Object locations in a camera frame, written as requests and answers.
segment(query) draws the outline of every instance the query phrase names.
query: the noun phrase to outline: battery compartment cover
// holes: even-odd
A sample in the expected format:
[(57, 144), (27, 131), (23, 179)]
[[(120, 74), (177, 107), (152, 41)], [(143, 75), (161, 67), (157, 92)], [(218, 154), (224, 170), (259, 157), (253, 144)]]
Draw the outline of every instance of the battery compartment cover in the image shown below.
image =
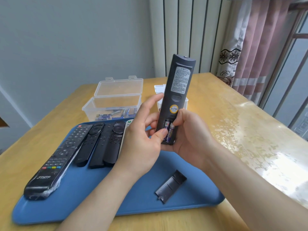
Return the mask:
[(164, 204), (177, 191), (177, 189), (185, 182), (187, 178), (178, 170), (155, 192)]

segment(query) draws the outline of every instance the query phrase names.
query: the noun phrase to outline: white container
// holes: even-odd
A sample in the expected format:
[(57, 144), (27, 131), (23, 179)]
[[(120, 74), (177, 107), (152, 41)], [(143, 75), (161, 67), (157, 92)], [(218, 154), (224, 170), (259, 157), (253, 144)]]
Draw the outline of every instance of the white container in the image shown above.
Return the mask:
[[(166, 85), (165, 84), (163, 84), (163, 85), (154, 85), (154, 89), (155, 89), (156, 94), (161, 93), (161, 92), (164, 93), (165, 89), (166, 89)], [(158, 108), (158, 110), (160, 110), (162, 102), (163, 102), (163, 99), (157, 101), (157, 108)], [(188, 104), (188, 99), (186, 97), (185, 103), (184, 103), (184, 109), (187, 109), (187, 104)]]
[(92, 97), (83, 107), (89, 121), (97, 115), (110, 114), (115, 110), (130, 109), (134, 114), (140, 108), (143, 79), (129, 76), (128, 79), (113, 80), (112, 77), (100, 81)]

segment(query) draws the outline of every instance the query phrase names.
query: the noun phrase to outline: blue tray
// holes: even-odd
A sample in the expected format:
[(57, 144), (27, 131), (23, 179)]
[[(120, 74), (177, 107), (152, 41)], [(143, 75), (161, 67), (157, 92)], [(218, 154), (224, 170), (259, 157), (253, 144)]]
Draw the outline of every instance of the blue tray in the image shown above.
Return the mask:
[[(22, 196), (14, 207), (13, 222), (28, 225), (63, 221), (110, 170), (111, 168), (88, 169), (88, 165), (76, 167), (71, 164), (59, 188), (46, 200), (29, 201)], [(163, 204), (157, 199), (155, 191), (176, 170), (186, 176), (187, 181)], [(185, 162), (175, 152), (161, 151), (152, 169), (141, 177), (126, 195), (116, 215), (214, 206), (224, 199), (219, 189), (202, 171)]]

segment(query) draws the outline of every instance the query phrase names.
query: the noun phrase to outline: hand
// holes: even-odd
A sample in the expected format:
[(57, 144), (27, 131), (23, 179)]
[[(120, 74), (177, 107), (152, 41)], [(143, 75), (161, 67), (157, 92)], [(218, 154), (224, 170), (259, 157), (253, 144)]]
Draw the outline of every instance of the hand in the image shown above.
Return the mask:
[(180, 109), (173, 124), (178, 126), (175, 143), (162, 144), (161, 150), (174, 151), (191, 165), (205, 171), (209, 154), (219, 145), (205, 122), (197, 114)]
[(153, 122), (157, 123), (159, 113), (150, 113), (157, 101), (164, 97), (163, 93), (154, 95), (140, 106), (133, 122), (126, 128), (121, 153), (114, 168), (130, 174), (135, 180), (146, 174), (156, 162), (160, 153), (160, 144), (168, 131), (161, 129), (149, 139), (150, 131), (145, 129)]

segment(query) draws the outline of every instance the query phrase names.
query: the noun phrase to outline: label sticker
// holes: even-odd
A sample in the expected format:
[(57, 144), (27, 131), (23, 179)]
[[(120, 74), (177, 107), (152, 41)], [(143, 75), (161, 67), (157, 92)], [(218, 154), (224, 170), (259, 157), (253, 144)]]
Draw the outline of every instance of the label sticker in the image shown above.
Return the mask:
[(170, 106), (171, 113), (177, 113), (178, 110), (179, 110), (179, 107), (176, 104), (173, 104)]
[(190, 77), (190, 70), (178, 66), (175, 69), (171, 91), (185, 94), (189, 77)]

